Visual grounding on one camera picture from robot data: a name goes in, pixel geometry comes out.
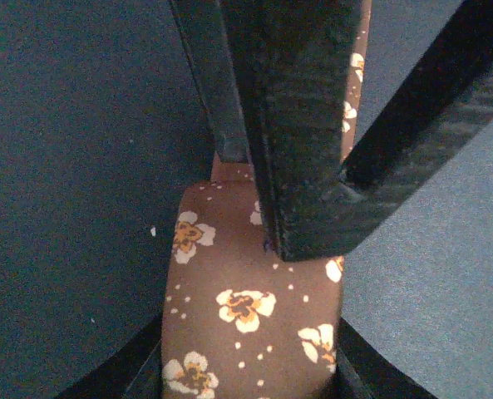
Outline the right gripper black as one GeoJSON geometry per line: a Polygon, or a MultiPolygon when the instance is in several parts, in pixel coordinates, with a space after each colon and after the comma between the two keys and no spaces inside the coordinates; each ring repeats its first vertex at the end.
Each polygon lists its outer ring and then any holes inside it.
{"type": "Polygon", "coordinates": [[[359,1],[223,2],[264,225],[284,261],[354,250],[493,120],[493,1],[464,1],[340,182],[361,11],[359,1]]]}

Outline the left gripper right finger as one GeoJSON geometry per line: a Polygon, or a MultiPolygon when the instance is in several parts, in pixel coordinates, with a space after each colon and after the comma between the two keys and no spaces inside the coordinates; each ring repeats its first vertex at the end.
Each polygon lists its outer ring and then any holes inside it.
{"type": "Polygon", "coordinates": [[[436,399],[376,351],[346,320],[338,327],[337,398],[436,399]]]}

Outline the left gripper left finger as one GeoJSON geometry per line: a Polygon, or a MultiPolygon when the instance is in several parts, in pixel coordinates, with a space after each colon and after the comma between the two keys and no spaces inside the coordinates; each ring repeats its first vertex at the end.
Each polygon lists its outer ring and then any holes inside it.
{"type": "Polygon", "coordinates": [[[160,398],[162,314],[121,350],[57,396],[59,398],[160,398]]]}

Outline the brown floral tie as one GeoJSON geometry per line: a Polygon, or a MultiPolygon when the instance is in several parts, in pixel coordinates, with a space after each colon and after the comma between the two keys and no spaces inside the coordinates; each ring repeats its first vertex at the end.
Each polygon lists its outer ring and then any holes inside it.
{"type": "MultiPolygon", "coordinates": [[[[362,20],[350,56],[341,164],[354,142],[362,20]]],[[[337,398],[343,254],[284,261],[268,240],[254,166],[214,150],[210,178],[183,194],[162,318],[166,398],[337,398]]]]}

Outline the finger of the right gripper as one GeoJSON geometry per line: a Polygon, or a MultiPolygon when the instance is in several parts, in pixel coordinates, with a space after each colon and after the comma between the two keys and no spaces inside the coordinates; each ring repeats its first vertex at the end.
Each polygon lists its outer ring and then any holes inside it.
{"type": "Polygon", "coordinates": [[[170,3],[214,147],[227,163],[249,161],[244,116],[219,1],[170,3]]]}

